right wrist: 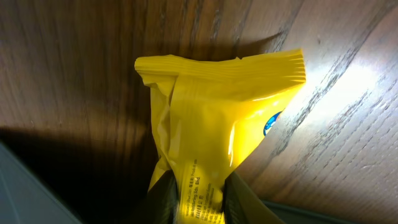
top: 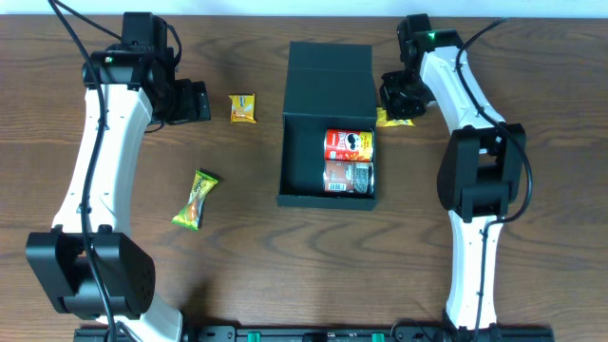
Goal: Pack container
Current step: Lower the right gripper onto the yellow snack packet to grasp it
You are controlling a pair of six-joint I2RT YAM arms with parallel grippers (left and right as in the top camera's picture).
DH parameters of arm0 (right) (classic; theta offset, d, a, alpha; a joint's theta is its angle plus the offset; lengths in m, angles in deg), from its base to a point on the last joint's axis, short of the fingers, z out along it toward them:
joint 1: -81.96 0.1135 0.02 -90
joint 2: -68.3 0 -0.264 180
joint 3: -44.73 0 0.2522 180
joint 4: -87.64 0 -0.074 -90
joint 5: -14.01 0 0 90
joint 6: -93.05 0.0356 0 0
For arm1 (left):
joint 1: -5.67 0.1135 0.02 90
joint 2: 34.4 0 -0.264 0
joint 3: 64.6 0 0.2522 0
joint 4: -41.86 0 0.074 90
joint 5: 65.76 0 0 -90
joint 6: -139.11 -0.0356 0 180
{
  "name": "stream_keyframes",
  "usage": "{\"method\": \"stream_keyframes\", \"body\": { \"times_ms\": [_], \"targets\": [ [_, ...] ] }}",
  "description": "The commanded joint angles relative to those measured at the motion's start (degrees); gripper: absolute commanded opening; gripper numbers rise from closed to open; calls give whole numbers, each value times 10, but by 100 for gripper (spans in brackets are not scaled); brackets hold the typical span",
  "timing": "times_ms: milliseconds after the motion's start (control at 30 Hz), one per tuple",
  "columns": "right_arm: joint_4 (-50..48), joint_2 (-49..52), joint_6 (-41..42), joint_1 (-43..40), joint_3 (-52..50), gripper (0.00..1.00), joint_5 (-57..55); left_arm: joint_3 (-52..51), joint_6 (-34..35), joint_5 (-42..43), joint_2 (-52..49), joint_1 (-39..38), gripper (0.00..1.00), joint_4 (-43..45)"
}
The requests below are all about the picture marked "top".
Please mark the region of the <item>yellow snack packet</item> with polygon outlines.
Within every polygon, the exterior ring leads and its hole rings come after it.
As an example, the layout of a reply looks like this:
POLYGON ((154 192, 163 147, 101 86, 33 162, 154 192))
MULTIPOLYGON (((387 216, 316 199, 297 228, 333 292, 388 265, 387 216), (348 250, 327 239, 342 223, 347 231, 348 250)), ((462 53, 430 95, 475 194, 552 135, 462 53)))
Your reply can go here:
POLYGON ((411 119, 390 119, 388 116, 388 112, 382 107, 376 108, 376 114, 377 127, 414 126, 414 122, 411 119))

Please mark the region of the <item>red Pringles can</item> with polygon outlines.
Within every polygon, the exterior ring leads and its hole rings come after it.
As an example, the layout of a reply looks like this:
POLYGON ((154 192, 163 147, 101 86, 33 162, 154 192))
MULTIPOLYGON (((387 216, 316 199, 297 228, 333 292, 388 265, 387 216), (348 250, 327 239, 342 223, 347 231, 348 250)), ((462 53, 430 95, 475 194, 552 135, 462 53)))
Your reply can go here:
POLYGON ((371 162, 374 153, 372 131, 328 129, 324 158, 328 161, 371 162))

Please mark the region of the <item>brown Pringles can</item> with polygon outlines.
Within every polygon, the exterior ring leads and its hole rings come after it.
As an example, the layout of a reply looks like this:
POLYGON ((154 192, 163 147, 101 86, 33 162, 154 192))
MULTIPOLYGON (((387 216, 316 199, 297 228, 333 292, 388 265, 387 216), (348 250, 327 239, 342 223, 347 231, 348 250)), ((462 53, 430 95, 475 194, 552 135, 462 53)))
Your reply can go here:
POLYGON ((371 195, 374 169, 371 162, 325 161, 323 186, 326 192, 371 195))

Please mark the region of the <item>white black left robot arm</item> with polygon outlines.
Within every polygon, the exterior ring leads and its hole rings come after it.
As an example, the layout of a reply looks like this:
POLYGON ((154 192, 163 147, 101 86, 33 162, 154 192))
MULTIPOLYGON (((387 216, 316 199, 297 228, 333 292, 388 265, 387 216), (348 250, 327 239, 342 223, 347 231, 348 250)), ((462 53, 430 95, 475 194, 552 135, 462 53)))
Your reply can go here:
POLYGON ((181 341, 182 313, 156 292, 153 259, 131 239, 130 202, 146 133, 210 119, 202 82, 178 79, 175 30, 128 12, 117 43, 87 53, 85 127, 66 197, 26 258, 54 310, 104 322, 100 337, 181 341))

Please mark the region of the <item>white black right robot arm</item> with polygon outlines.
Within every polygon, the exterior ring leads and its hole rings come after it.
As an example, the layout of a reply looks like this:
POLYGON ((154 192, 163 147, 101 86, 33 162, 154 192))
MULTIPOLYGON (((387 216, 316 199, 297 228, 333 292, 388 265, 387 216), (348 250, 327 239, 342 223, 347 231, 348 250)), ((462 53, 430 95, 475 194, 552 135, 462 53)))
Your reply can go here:
POLYGON ((463 41, 454 29, 434 29, 425 14, 407 16, 396 29, 403 69, 382 77, 379 95, 390 119, 413 119, 438 105, 449 133, 437 175, 437 193, 453 238, 452 276, 445 307, 453 341, 499 337, 494 307, 498 238, 520 180, 533 185, 525 132, 493 108, 476 81, 463 41))

